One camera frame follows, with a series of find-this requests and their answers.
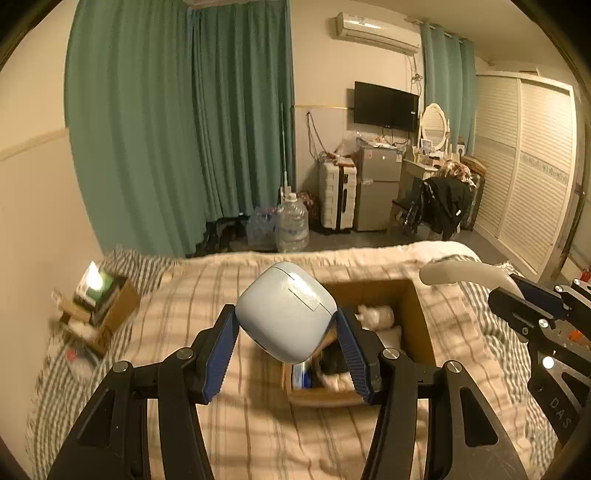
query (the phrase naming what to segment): white louvered wardrobe door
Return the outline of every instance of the white louvered wardrobe door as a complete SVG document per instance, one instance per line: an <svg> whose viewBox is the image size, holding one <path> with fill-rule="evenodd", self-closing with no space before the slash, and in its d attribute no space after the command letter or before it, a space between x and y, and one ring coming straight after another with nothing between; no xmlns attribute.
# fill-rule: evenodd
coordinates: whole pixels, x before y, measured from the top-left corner
<svg viewBox="0 0 591 480"><path fill-rule="evenodd" d="M498 237L517 151L517 79L478 77L474 156L486 167L486 183L476 222Z"/></svg>
<svg viewBox="0 0 591 480"><path fill-rule="evenodd" d="M521 82L521 148L499 240L539 272L569 201L575 125L568 92Z"/></svg>

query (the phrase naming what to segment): bed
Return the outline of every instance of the bed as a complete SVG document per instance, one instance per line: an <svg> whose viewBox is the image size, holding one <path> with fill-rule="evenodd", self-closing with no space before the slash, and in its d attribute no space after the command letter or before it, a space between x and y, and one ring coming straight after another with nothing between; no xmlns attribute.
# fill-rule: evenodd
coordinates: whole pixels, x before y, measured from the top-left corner
<svg viewBox="0 0 591 480"><path fill-rule="evenodd" d="M200 330L211 327L224 304L235 303L260 273L281 260L299 264L321 282L412 279L437 364L456 359L467 368L504 425L528 475L539 478L553 458L556 437L527 391L530 360L525 346L490 312L486 289L471 283L427 287L418 279L422 265L450 256L479 261L468 247L455 242L303 254L246 252L188 261L116 249L106 258L105 267L128 276L142 294L142 302L116 332L108 354L88 381L78 381L65 366L68 341L52 338L28 421L27 452L35 480L46 478L73 422L116 361L146 365L191 344ZM197 406L215 477L359 478L374 432L376 407L294 407L281 390L280 378L281 364L241 332L220 394L209 406ZM414 479L423 475L427 412L426 401L420 401ZM157 406L150 401L154 479L164 477L157 416Z"/></svg>

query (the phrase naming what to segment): oval mirror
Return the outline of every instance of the oval mirror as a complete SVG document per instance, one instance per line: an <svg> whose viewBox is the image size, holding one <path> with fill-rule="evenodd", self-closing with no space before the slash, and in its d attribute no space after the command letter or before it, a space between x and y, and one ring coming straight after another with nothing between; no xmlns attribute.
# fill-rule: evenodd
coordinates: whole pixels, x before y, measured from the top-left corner
<svg viewBox="0 0 591 480"><path fill-rule="evenodd" d="M432 103L425 108L421 129L423 138L432 143L433 150L439 150L445 143L446 126L445 114L438 104Z"/></svg>

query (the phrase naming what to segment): teal curtain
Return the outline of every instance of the teal curtain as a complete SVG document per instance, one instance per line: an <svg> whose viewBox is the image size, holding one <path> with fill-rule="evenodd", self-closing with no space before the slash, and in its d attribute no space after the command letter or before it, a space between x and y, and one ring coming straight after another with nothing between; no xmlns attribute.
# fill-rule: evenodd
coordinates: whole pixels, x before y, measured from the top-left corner
<svg viewBox="0 0 591 480"><path fill-rule="evenodd" d="M443 28L421 25L425 61L425 106L438 103L450 121L450 142L458 138L468 153L474 146L476 67L472 42L445 35Z"/></svg>
<svg viewBox="0 0 591 480"><path fill-rule="evenodd" d="M288 9L287 0L259 0L188 12L199 161L214 218L276 205L283 165L295 180Z"/></svg>
<svg viewBox="0 0 591 480"><path fill-rule="evenodd" d="M103 251L123 244L184 255L203 239L207 209L186 12L181 0L78 4L66 61L66 124Z"/></svg>

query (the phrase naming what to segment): beige blanket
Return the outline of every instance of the beige blanket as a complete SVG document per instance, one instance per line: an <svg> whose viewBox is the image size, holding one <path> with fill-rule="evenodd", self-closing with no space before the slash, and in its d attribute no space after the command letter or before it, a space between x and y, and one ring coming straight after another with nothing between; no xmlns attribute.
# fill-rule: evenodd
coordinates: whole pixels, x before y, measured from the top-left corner
<svg viewBox="0 0 591 480"><path fill-rule="evenodd" d="M150 364L190 345L200 330L211 327L224 304L236 303L241 292L277 261L297 263L321 282L408 277L416 286L437 364L456 359L467 368L529 470L525 405L511 403L502 371L481 338L465 295L457 285L427 287L418 279L422 265L453 254L477 258L461 244L421 242L382 249L190 260L182 266L183 275L142 301L121 359L135 366ZM358 479L374 433L376 407L293 407L281 390L280 374L280 363L241 332L220 394L209 406L197 408L215 477ZM426 453L426 403L418 409L412 478L422 478ZM163 478L155 402L150 403L148 418L152 477Z"/></svg>

